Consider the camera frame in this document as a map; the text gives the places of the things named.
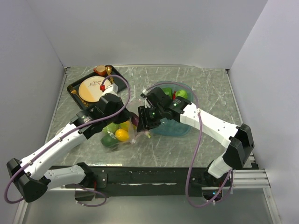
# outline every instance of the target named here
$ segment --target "tabletop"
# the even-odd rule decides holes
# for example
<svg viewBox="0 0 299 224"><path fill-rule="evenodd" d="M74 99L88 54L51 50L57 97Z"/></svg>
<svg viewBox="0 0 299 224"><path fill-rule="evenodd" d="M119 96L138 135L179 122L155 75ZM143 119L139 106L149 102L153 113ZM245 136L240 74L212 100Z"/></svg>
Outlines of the tabletop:
<svg viewBox="0 0 299 224"><path fill-rule="evenodd" d="M71 98L66 87L83 76L93 72L94 67L70 67L59 98L48 140L64 127L80 108ZM237 125L240 116L224 69L202 69L189 66L116 66L128 80L131 87L130 102L138 102L143 89L159 81L176 81L190 86L199 98L204 111ZM120 93L125 102L127 90ZM56 166L72 166L85 162L89 166L131 166L131 167L188 167L199 131L191 128L182 137L167 137L151 134L149 139L142 135L134 144L121 144L111 150L102 146L100 134L73 148L67 155L56 161ZM224 147L210 136L203 134L194 166L207 167L224 152Z"/></svg>

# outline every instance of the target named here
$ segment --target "black tray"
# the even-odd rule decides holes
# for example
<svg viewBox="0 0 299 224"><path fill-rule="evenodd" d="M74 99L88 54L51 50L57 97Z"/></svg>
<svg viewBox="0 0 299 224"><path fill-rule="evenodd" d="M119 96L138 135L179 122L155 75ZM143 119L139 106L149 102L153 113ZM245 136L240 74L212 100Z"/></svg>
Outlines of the black tray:
<svg viewBox="0 0 299 224"><path fill-rule="evenodd" d="M112 68L112 72L111 72L111 75L118 75L122 78L124 78L119 72L118 70L115 69L115 67L113 67L112 65L106 65L106 66L111 66ZM84 106L84 104L82 103L82 101L79 99L79 97L77 95L74 95L71 93L71 90L70 90L70 87L73 87L76 91L77 91L77 94L79 94L79 86L81 85L81 83L90 78L90 77L93 77L93 76L99 76L98 73L96 72L92 72L90 74L88 74L87 76L84 76L83 78L73 82L72 84L70 84L66 89L68 91L68 93L71 95L71 97L74 99L74 101L77 103L77 105L84 111L86 110L90 110L93 108L93 106L96 104L96 102L94 103L91 103L91 102L87 102L88 103L88 106ZM119 78L114 78L114 83L118 86L118 92L126 89L126 85L125 83L120 80Z"/></svg>

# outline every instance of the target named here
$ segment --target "green vegetable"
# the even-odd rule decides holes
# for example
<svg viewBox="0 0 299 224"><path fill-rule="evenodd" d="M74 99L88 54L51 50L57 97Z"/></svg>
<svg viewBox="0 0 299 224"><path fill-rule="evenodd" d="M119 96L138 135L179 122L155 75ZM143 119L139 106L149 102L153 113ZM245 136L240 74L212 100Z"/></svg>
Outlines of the green vegetable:
<svg viewBox="0 0 299 224"><path fill-rule="evenodd" d="M185 90L179 90L176 92L176 97L183 97L188 99L188 93Z"/></svg>
<svg viewBox="0 0 299 224"><path fill-rule="evenodd" d="M103 144L103 146L105 147L112 147L115 144L119 143L120 141L118 141L115 137L108 135L105 135L102 139L101 139L101 143Z"/></svg>
<svg viewBox="0 0 299 224"><path fill-rule="evenodd" d="M111 124L107 125L106 127L104 127L102 132L104 134L110 134L110 133L114 134L117 129L118 129L118 125L116 125L115 123L111 123Z"/></svg>
<svg viewBox="0 0 299 224"><path fill-rule="evenodd" d="M172 89L170 87L162 88L163 92L172 99Z"/></svg>

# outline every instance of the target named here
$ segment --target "white wall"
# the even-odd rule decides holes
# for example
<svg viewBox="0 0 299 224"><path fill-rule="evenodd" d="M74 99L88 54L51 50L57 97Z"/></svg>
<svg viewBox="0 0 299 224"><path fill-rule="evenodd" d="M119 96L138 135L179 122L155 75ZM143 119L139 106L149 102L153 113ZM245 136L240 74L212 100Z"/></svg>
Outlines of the white wall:
<svg viewBox="0 0 299 224"><path fill-rule="evenodd" d="M24 0L0 4L0 195L9 180L6 163L43 145L64 69ZM19 199L14 186L10 199ZM0 199L0 223L13 221L17 205Z"/></svg>
<svg viewBox="0 0 299 224"><path fill-rule="evenodd" d="M229 73L284 224L299 223L298 9L269 0Z"/></svg>
<svg viewBox="0 0 299 224"><path fill-rule="evenodd" d="M267 0L28 0L64 66L230 68Z"/></svg>

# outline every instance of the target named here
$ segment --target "gold spoon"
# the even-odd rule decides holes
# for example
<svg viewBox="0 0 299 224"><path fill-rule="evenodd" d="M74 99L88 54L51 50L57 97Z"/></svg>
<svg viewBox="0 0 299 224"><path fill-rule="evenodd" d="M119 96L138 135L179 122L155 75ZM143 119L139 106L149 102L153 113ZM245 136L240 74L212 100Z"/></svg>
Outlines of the gold spoon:
<svg viewBox="0 0 299 224"><path fill-rule="evenodd" d="M77 91L74 89L74 87L70 86L70 87L69 87L69 90L71 91L72 94L76 95L76 96L82 101L82 103L84 104L85 107L88 107L88 102L84 101L84 100L79 96L79 94L77 94Z"/></svg>
<svg viewBox="0 0 299 224"><path fill-rule="evenodd" d="M107 67L106 67L106 72L107 72L107 74L110 76L110 75L111 75L111 72L112 72L112 67L111 67L111 66L107 66ZM114 83L114 80L113 80L112 77L110 77L110 81L111 81L111 83Z"/></svg>

